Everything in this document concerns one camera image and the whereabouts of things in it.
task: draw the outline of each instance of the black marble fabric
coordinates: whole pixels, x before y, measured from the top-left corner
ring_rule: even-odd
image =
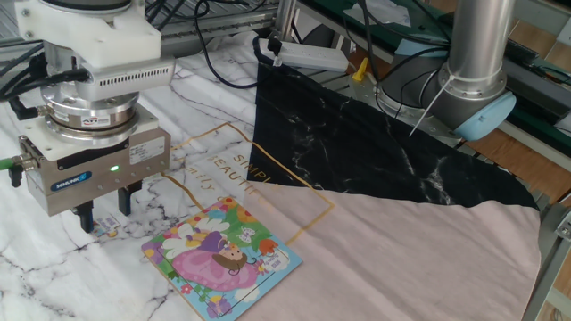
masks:
[[[272,70],[265,57],[258,58],[262,81],[254,141],[315,188],[465,207],[490,200],[536,207],[530,193],[501,169],[421,131],[409,137],[410,126],[291,68]],[[253,153],[251,162],[259,157]],[[277,172],[269,174],[274,183],[292,184]]]

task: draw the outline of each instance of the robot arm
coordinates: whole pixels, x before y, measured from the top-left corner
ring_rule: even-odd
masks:
[[[93,199],[119,191],[128,215],[142,179],[169,168],[170,136],[137,99],[170,83],[174,58],[161,57],[161,33],[141,0],[27,0],[16,11],[21,36],[44,41],[49,76],[88,78],[40,87],[44,117],[27,120],[12,184],[26,171],[48,215],[73,210],[91,232]]]

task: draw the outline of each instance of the green cable connector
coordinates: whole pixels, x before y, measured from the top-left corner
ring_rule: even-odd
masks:
[[[14,165],[12,159],[0,160],[0,170],[9,169]]]

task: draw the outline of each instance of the cloth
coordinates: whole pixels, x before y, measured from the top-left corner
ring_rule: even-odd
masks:
[[[210,52],[227,80],[267,74],[254,36]],[[229,195],[303,259],[244,319],[521,319],[539,217],[513,177],[423,133],[408,139],[406,125],[286,68],[235,90],[201,54],[186,57],[140,103],[172,136],[171,169],[145,180],[128,218],[113,194],[95,200],[96,217],[121,223],[115,236],[86,235],[70,211],[49,218],[25,183],[2,178],[0,320],[199,320],[141,245]],[[19,152],[24,126],[0,105],[0,158]]]

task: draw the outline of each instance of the white plastic device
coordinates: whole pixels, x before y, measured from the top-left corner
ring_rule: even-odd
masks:
[[[40,0],[15,2],[20,35],[72,49],[95,68],[161,57],[161,32],[145,20],[145,2],[133,0],[111,21],[104,14],[64,11]]]
[[[88,81],[76,81],[76,90],[81,98],[93,102],[168,85],[174,74],[175,59],[163,57],[105,70],[95,69],[89,63],[82,63],[81,67],[91,77]]]
[[[270,59],[276,59],[268,49],[268,39],[260,39],[260,51]],[[290,67],[345,72],[349,66],[349,61],[341,50],[313,45],[283,43],[279,58]]]

